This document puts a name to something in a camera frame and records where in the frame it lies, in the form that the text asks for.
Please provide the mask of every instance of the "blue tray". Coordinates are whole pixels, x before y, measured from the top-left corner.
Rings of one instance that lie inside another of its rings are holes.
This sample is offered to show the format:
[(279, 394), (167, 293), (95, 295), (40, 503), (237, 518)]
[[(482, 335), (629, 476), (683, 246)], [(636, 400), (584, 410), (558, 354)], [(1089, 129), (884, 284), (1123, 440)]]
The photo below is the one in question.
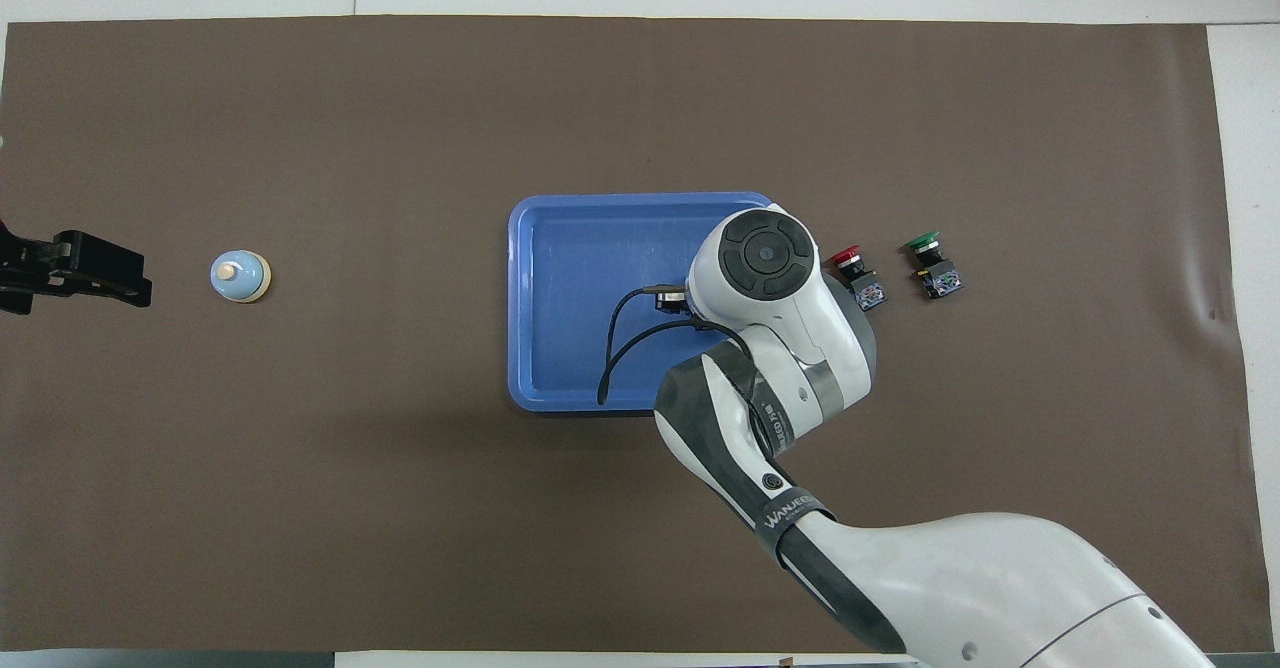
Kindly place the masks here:
[[(768, 206), (759, 193), (535, 195), (507, 223), (507, 386), (539, 412), (653, 410), (668, 367), (718, 340), (677, 329), (649, 337), (618, 363), (609, 399), (595, 404), (609, 314), (640, 285), (684, 284), (713, 227)], [(618, 316), (614, 351), (673, 320), (636, 296)]]

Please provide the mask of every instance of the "brown mat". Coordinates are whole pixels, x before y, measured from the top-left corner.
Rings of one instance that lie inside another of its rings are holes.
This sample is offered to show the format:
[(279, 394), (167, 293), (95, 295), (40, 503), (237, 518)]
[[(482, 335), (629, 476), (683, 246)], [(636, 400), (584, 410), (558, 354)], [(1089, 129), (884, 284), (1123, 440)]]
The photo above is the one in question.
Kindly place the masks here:
[[(892, 290), (873, 394), (783, 459), (845, 522), (1053, 518), (1271, 648), (1202, 27), (13, 26), (0, 132), (13, 230), (156, 287), (0, 316), (5, 649), (856, 649), (649, 418), (507, 395), (517, 200), (686, 189)], [(207, 285), (239, 247), (260, 305)]]

